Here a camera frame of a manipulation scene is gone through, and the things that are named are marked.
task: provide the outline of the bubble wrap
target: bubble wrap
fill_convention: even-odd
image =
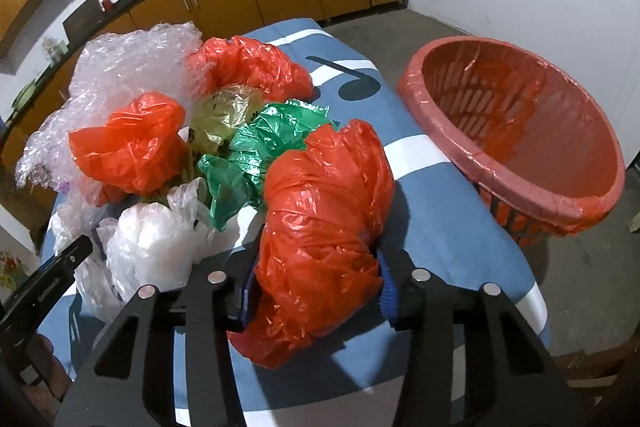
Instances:
[[[34,184],[67,193],[85,193],[92,182],[78,169],[68,145],[68,132],[104,125],[109,115],[144,92],[159,91],[187,112],[197,79],[184,67],[184,57],[201,44],[193,23],[159,24],[149,31],[105,34],[88,42],[69,84],[69,99],[49,115],[28,140],[15,168],[18,187]]]

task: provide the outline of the silver screw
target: silver screw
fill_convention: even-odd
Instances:
[[[484,290],[484,293],[493,297],[498,296],[500,295],[500,293],[502,293],[502,291],[500,290],[500,286],[493,282],[488,282],[487,284],[482,286],[482,289]]]
[[[209,275],[207,275],[207,281],[209,281],[211,284],[220,284],[221,282],[225,282],[225,280],[226,273],[220,270],[216,270],[215,272],[211,272]]]
[[[149,297],[153,296],[154,293],[156,293],[156,289],[150,284],[146,284],[138,290],[138,297],[140,297],[141,299],[148,299]]]
[[[411,272],[411,277],[413,277],[417,282],[425,282],[431,279],[431,272],[424,268],[416,268]]]

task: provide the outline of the red plastic liner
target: red plastic liner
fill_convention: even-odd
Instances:
[[[544,58],[493,39],[439,39],[412,57],[398,92],[521,247],[588,229],[620,198],[609,120]]]

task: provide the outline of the red plastic bag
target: red plastic bag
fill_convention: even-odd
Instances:
[[[230,84],[256,87],[268,102],[313,95],[311,76],[276,46],[248,37],[212,38],[187,57],[187,67],[203,81],[197,95],[204,96]]]
[[[187,146],[178,136],[184,108],[146,92],[111,113],[104,127],[69,133],[76,165],[86,176],[132,194],[148,194],[180,172]]]
[[[277,158],[265,179],[255,272],[273,305],[261,302],[251,327],[231,336],[241,354],[271,368],[306,347],[306,335],[334,331],[382,286],[369,247],[384,227],[394,180],[378,136],[352,120],[340,132],[323,125],[305,142],[305,151]]]

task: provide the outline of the green plastic bag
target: green plastic bag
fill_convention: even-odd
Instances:
[[[289,149],[305,148],[305,138],[321,125],[338,125],[326,115],[329,108],[299,100],[268,103],[254,120],[243,125],[229,145],[228,158],[204,155],[198,169],[212,196],[212,226],[224,230],[226,222],[247,203],[262,206],[264,176],[269,165]]]
[[[206,96],[196,104],[189,125],[191,149],[199,154],[218,153],[225,140],[229,142],[263,106],[260,90],[248,86],[227,86]]]
[[[269,165],[289,149],[305,148],[305,138],[325,123],[337,130],[327,118],[328,107],[316,107],[300,100],[268,103],[254,121],[243,125],[229,145],[230,162],[249,176],[258,194],[264,191],[264,176]]]

